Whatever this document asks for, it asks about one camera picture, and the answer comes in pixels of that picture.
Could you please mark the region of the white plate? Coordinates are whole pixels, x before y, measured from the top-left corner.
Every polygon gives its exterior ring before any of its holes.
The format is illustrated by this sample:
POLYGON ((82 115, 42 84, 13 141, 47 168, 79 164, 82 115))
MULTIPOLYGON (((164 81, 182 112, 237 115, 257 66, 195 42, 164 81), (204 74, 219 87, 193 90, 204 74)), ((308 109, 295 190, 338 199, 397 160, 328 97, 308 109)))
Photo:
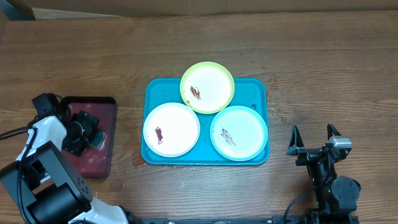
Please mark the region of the white plate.
POLYGON ((144 142, 163 157, 178 157, 190 151, 200 136, 198 116, 181 103, 164 103, 144 121, 144 142))

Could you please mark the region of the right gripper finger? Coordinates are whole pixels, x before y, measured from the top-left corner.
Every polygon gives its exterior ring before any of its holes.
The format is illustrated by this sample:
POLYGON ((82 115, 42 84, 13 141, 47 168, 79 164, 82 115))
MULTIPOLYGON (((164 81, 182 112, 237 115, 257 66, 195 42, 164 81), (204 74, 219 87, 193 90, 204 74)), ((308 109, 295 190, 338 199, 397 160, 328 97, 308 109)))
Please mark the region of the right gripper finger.
POLYGON ((297 156, 304 150, 304 144, 296 124, 292 126, 292 135, 286 154, 297 156))
POLYGON ((337 129, 335 128, 335 126, 332 123, 329 123, 327 125, 327 135, 328 135, 328 139, 330 139, 333 136, 341 136, 341 134, 337 131, 337 129))

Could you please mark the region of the green scrubbing sponge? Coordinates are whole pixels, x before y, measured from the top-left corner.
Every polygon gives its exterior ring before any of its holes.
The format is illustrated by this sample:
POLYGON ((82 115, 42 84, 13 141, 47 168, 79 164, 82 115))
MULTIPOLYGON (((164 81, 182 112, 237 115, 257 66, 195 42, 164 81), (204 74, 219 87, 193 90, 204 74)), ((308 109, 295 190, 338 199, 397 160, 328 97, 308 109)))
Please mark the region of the green scrubbing sponge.
POLYGON ((102 131, 97 131, 95 134, 90 138, 89 144, 90 146, 99 148, 100 145, 103 143, 104 139, 106 138, 106 134, 102 131))

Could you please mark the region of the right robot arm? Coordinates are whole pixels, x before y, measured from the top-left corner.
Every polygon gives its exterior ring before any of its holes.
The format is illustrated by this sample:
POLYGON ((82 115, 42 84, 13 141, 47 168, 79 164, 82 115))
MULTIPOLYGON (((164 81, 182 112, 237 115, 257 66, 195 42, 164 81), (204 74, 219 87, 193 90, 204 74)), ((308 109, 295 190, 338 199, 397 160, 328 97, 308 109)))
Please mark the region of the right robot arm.
POLYGON ((313 188, 299 195, 284 212, 284 223, 358 223, 358 217, 351 215, 357 209, 361 185, 354 179, 337 176, 334 164, 346 159, 352 150, 352 142, 342 136, 333 124, 327 125, 328 141, 322 147, 307 149, 304 146, 296 124, 286 154, 297 156, 295 164, 305 166, 312 180, 313 188), (317 208, 308 209, 299 217, 288 213, 301 198, 314 193, 317 208))

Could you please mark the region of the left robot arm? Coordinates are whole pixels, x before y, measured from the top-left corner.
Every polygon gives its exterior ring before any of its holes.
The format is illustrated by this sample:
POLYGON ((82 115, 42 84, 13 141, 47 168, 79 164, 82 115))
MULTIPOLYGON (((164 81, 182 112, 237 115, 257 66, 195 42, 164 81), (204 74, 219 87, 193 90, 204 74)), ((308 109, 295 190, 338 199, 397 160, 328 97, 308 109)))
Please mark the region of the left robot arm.
POLYGON ((28 136, 17 159, 1 169, 1 183, 25 223, 139 223, 122 206, 95 198, 85 179, 62 154, 77 156, 100 144, 105 134, 99 118, 72 113, 66 100, 43 93, 32 100, 37 111, 27 126, 1 134, 1 139, 28 136))

